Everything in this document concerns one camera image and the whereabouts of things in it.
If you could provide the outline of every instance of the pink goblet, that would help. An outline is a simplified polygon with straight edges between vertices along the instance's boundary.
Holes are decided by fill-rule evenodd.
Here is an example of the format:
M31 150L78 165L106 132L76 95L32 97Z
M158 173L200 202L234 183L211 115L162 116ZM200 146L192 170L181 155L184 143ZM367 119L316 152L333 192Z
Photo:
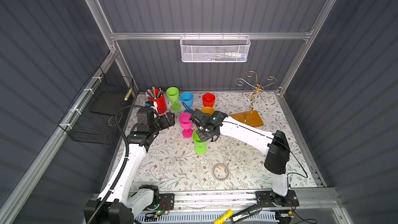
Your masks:
M181 114L180 117L178 118L181 127L184 129L184 131L182 131L182 136L184 138L191 138L193 134L192 130L193 123L189 120L190 117L191 114L189 112L185 112Z

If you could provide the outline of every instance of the floral pattern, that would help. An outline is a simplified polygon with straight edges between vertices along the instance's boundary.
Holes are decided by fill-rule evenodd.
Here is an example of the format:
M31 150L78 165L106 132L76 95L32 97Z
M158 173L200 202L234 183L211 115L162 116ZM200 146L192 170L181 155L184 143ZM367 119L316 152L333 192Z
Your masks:
M203 93L194 94L192 109L203 107L202 95ZM215 93L215 96L216 103L213 108L227 114L245 112L250 105L242 98L241 93ZM138 95L136 104L143 105L146 100L145 95ZM167 109L170 111L172 103L167 99L166 102ZM264 125L258 128L271 132L283 131L291 151L308 173L308 178L296 174L291 175L289 178L291 187L316 187L279 103L267 105L258 101L254 104L254 109L264 122ZM271 174L263 165L266 156L256 148L237 139L221 135L216 142L207 142L207 152L198 155L194 150L192 138L182 136L183 129L178 117L184 110L185 108L182 107L181 110L175 112L176 124L162 130L152 143L137 170L130 188L131 192L136 192L143 184L157 185L160 191L268 189L272 187ZM137 121L136 112L137 109L132 112L126 135ZM121 144L118 151L112 173L122 157L123 150L124 143ZM224 181L213 176L213 168L218 163L223 163L228 167L229 177ZM287 171L304 174L293 156L290 156Z

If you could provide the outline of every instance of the wooden base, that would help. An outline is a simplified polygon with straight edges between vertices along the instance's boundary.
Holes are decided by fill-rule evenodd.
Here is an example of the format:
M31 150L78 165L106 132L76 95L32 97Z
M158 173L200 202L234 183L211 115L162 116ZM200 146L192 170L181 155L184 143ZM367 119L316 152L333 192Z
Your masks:
M242 112L230 115L233 119L246 124L251 127L261 127L264 125L260 115L258 115L257 111L250 112Z

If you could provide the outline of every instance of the gold wire scroll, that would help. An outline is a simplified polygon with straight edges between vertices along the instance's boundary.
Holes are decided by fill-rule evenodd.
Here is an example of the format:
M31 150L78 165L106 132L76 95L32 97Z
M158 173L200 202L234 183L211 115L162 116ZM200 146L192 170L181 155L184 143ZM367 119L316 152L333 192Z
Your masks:
M282 88L282 87L276 87L276 89L277 89L277 91L278 91L277 93L265 91L265 90L264 90L265 87L271 86L272 84L276 83L276 81L277 81L276 78L275 78L275 77L272 77L272 76L268 76L266 79L267 79L268 81L271 81L271 83L268 84L268 85L266 85L266 86L261 86L260 84L258 84L258 79L257 79L257 73L256 73L256 72L254 72L254 71L248 71L248 72L246 72L246 76L247 76L247 77L252 77L253 74L256 75L256 84L255 84L255 85L252 85L252 84L248 83L248 82L247 82L246 80L244 80L243 78L238 78L238 79L235 80L235 83L236 83L236 85L238 85L238 86L243 86L243 85L244 85L244 82L245 82L246 84L248 84L250 87L253 88L252 91L248 91L248 92L243 92L243 93L242 93L242 97L243 97L244 99L246 99L247 101L250 102L250 108L249 108L249 109L250 109L250 113L252 113L253 110L254 110L253 104L256 102L256 98L255 98L256 95L260 96L261 100L262 100L264 103L266 103L267 105L273 105L273 104L276 103L276 99L275 99L274 97L272 97L272 96L268 96L268 102L267 102L267 101L264 99L264 97L263 97L263 93L268 93L268 94L273 94L273 95L284 95L284 94L286 93L286 90L285 90L284 88Z

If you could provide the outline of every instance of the corrugated wall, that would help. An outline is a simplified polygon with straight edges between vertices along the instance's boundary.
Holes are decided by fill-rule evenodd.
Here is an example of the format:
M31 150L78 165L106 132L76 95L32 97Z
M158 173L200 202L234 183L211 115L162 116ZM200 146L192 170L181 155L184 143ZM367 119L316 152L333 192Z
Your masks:
M0 0L0 40L1 206L109 50L84 0ZM49 204L73 219L65 202L81 214L75 199L98 191L111 157L109 147L65 141L16 222L51 222L39 219Z
M338 0L286 100L355 223L396 223L398 0Z
M304 32L325 0L99 2L113 32ZM119 43L140 91L152 86L188 91L236 90L235 79L250 69L261 75L260 83L269 75L281 82L302 41L252 41L248 61L229 64L183 63L177 41Z

